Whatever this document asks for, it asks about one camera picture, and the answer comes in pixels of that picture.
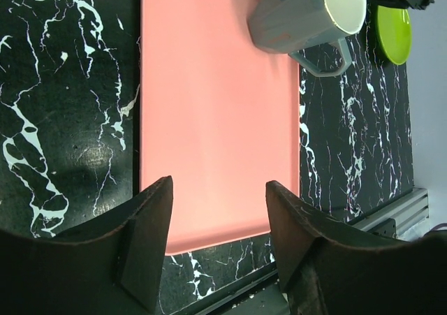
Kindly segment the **grey faceted mug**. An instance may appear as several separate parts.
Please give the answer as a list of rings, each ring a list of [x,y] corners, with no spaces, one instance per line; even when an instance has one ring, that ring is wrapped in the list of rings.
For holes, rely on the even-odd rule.
[[[316,77],[336,77],[352,64],[347,37],[357,34],[366,18],[367,0],[260,0],[248,19],[254,45],[266,52],[287,54]],[[328,44],[341,62],[323,70],[300,54]]]

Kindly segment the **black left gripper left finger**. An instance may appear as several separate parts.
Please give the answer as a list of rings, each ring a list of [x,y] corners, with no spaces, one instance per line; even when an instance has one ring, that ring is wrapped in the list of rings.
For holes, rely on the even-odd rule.
[[[173,208],[162,177],[53,238],[1,232],[2,314],[153,314]]]

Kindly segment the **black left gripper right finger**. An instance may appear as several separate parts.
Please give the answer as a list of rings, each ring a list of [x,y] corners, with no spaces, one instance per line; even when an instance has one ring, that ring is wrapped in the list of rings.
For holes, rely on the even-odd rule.
[[[413,242],[332,218],[276,181],[266,205],[292,314],[445,314],[446,232]]]

